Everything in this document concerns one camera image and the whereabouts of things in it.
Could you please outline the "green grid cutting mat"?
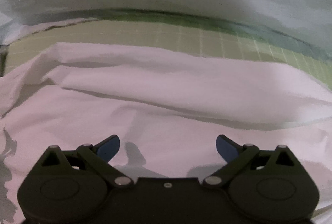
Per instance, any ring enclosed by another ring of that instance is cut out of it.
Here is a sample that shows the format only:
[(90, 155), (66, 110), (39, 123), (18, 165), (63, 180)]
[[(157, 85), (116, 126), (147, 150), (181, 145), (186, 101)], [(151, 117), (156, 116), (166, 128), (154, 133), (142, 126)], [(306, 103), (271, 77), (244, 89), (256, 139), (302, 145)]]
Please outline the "green grid cutting mat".
[(331, 61), (298, 40), (270, 40), (233, 24), (168, 17), (118, 17), (80, 22), (36, 32), (1, 47), (1, 75), (26, 63), (57, 42), (146, 46), (201, 57), (285, 63), (331, 87)]

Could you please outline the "white cloth garment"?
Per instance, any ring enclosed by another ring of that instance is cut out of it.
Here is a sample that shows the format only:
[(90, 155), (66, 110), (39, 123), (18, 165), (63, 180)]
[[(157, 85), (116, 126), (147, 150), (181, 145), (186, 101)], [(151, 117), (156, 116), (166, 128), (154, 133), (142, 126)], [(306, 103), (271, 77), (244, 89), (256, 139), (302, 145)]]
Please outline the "white cloth garment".
[(161, 48), (57, 43), (1, 78), (1, 223), (20, 223), (17, 191), (44, 150), (116, 134), (112, 165), (132, 178), (220, 168), (220, 134), (288, 146), (331, 223), (331, 90), (287, 64), (196, 57)]

